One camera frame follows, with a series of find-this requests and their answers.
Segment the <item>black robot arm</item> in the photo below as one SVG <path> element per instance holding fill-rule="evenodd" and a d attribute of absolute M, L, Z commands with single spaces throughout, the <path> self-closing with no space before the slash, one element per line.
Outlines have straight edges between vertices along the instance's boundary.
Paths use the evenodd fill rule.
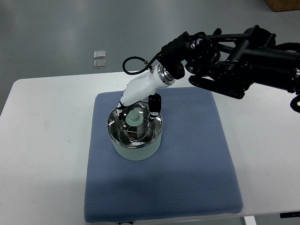
<path fill-rule="evenodd" d="M 178 80 L 189 72 L 196 87 L 242 99 L 261 84 L 294 93 L 291 108 L 300 110 L 300 45 L 276 44 L 275 34 L 254 26 L 241 34 L 184 32 L 162 47 L 158 61 Z"/>

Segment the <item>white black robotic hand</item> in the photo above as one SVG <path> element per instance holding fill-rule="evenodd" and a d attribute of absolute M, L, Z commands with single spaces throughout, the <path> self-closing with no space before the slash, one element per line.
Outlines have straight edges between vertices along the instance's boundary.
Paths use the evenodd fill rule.
<path fill-rule="evenodd" d="M 161 111 L 161 96 L 156 93 L 157 89 L 167 88 L 174 82 L 175 79 L 162 65 L 157 65 L 153 70 L 134 78 L 128 83 L 119 101 L 117 106 L 118 118 L 122 118 L 122 112 L 126 107 L 148 97 L 149 119 L 153 121 Z"/>

